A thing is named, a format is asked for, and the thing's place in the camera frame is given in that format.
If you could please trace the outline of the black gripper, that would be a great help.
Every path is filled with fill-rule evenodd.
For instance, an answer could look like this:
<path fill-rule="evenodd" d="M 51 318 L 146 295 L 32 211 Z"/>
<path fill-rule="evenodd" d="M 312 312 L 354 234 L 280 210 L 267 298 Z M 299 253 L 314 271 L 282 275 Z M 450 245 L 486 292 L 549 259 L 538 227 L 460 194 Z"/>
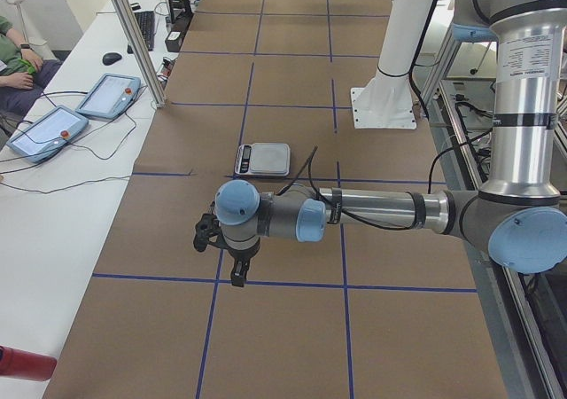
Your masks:
<path fill-rule="evenodd" d="M 250 268 L 252 258 L 260 251 L 260 239 L 246 248 L 246 249 L 235 249 L 234 247 L 229 247 L 229 254 L 233 257 L 234 265 L 232 271 L 230 272 L 231 284 L 235 287 L 244 287 L 246 283 L 246 270 Z"/>

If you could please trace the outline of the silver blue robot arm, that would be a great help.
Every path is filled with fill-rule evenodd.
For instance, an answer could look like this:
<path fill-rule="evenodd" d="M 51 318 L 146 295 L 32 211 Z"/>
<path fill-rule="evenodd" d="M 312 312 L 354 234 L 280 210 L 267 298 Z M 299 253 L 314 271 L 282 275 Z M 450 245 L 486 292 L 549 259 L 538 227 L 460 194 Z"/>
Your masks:
<path fill-rule="evenodd" d="M 550 182 L 558 122 L 566 0 L 456 0 L 454 31 L 466 41 L 498 42 L 487 181 L 475 192 L 373 192 L 290 184 L 260 193 L 225 183 L 196 226 L 194 246 L 229 252 L 231 282 L 243 286 L 264 237 L 315 242 L 331 224 L 383 231 L 430 229 L 463 239 L 523 274 L 552 269 L 566 256 L 566 216 Z"/>

